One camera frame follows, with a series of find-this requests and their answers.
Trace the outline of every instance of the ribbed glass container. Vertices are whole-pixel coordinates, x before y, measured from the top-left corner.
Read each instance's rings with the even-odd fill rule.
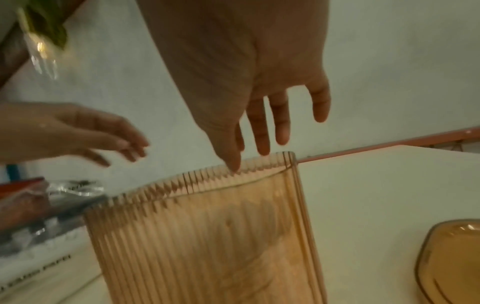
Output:
[[[184,173],[84,216],[113,304],[326,304],[291,152]]]

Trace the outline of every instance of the palm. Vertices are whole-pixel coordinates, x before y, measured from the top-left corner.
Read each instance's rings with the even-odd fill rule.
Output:
[[[230,168],[240,165],[245,112],[259,153],[270,152],[264,97],[279,144],[290,138],[286,89],[306,85],[315,119],[327,118],[327,0],[138,2],[193,118]]]

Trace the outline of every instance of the amber glass dish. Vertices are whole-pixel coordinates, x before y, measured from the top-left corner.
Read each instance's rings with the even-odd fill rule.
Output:
[[[415,268],[425,304],[480,303],[480,220],[434,226]]]
[[[326,304],[291,152],[147,185],[85,220],[114,304]]]

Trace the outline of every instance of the tabletop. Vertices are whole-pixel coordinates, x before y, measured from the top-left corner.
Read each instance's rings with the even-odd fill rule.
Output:
[[[418,302],[414,266],[428,230],[480,218],[480,155],[397,146],[299,171],[329,303]],[[110,300],[99,276],[61,303]]]

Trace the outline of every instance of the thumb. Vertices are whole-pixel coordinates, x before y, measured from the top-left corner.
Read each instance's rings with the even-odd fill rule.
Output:
[[[240,169],[241,147],[237,145],[235,126],[223,130],[205,131],[210,139],[215,154],[221,158],[233,172]]]
[[[72,128],[70,136],[75,148],[119,151],[131,146],[125,139],[100,131]]]

